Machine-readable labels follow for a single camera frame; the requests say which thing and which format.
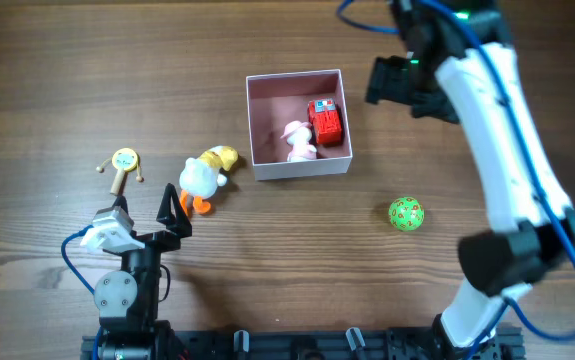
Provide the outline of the yellow wooden rattle drum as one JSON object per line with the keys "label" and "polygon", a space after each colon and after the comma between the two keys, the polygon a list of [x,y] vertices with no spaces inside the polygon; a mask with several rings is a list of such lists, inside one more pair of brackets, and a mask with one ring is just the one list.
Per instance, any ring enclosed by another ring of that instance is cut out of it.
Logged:
{"label": "yellow wooden rattle drum", "polygon": [[95,170],[98,173],[103,173],[108,165],[112,165],[115,170],[115,176],[110,188],[110,194],[119,196],[122,194],[123,185],[125,183],[128,173],[136,172],[136,181],[142,183],[144,177],[142,175],[142,167],[140,164],[140,157],[138,153],[132,148],[121,148],[117,150],[111,157],[104,160],[99,164]]}

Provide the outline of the green numbered ball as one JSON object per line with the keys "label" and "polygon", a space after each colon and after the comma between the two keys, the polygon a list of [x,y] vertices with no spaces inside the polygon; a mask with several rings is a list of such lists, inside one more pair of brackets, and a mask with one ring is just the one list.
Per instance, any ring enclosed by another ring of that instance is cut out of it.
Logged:
{"label": "green numbered ball", "polygon": [[423,224],[425,211],[417,199],[400,197],[390,204],[388,217],[393,227],[408,232],[418,229]]}

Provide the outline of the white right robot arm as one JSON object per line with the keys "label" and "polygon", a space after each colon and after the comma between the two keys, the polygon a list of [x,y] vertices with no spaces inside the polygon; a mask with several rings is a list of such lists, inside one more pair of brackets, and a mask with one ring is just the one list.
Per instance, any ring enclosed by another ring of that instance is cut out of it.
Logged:
{"label": "white right robot arm", "polygon": [[[487,231],[464,237],[464,275],[436,326],[470,357],[508,310],[562,262],[575,270],[575,208],[548,162],[525,101],[513,39],[493,1],[391,0],[405,57],[380,58],[366,99],[460,125],[485,197]],[[574,341],[575,330],[559,335]]]}

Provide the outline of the white plush duck yellow hat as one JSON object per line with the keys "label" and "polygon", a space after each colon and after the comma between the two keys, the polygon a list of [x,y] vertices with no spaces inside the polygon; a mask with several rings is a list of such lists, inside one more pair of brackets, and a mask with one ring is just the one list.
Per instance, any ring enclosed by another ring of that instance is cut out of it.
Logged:
{"label": "white plush duck yellow hat", "polygon": [[228,172],[239,159],[238,152],[218,145],[204,151],[197,158],[189,157],[179,175],[180,205],[187,216],[205,215],[212,211],[208,202],[219,188],[228,182]]}

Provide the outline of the red toy fire truck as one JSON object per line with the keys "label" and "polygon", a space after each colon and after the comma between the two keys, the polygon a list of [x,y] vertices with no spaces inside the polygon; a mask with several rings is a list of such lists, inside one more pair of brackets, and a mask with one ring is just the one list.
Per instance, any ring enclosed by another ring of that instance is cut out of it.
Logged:
{"label": "red toy fire truck", "polygon": [[341,120],[332,98],[310,101],[307,114],[318,145],[333,145],[341,141]]}

